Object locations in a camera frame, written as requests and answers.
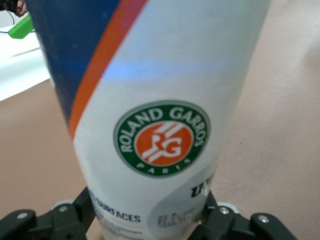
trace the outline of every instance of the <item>green object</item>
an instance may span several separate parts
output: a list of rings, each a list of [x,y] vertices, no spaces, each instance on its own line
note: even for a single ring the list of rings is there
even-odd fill
[[[8,34],[13,39],[23,39],[25,36],[31,33],[33,29],[35,28],[29,14],[20,22],[18,22],[13,28],[11,28]]]

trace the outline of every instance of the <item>black holder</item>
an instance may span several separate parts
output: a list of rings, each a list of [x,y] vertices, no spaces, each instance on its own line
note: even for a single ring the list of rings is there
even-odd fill
[[[0,220],[0,240],[86,240],[94,218],[85,188],[72,204],[58,205],[38,217],[29,209],[11,212]],[[201,222],[188,240],[297,240],[275,216],[255,213],[248,220],[227,206],[219,206],[212,192]]]

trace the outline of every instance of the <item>black cable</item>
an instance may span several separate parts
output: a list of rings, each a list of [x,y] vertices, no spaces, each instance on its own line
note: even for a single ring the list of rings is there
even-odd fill
[[[13,20],[13,25],[15,25],[15,19],[14,17],[11,15],[11,13],[7,10],[7,13],[10,15],[10,17],[12,18]],[[7,34],[8,32],[7,31],[0,31],[0,34]]]

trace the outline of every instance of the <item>white surface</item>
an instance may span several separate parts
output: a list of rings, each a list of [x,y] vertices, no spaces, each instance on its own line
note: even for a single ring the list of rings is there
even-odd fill
[[[8,32],[13,26],[0,28]],[[21,93],[50,78],[35,33],[13,39],[0,33],[0,101]]]
[[[7,11],[0,11],[0,28],[11,26],[14,23],[17,24],[22,19],[24,19],[29,13],[26,13],[22,17],[16,16],[13,12],[10,12],[10,14],[13,17],[14,21],[12,20],[12,17],[9,15]]]

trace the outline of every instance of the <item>beige floor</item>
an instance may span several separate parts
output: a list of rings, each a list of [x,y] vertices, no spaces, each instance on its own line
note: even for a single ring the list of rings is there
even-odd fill
[[[300,240],[320,222],[320,1],[274,0],[212,187],[249,217],[276,215]],[[38,215],[84,188],[48,81],[0,102],[0,218]],[[101,240],[95,223],[90,240]]]

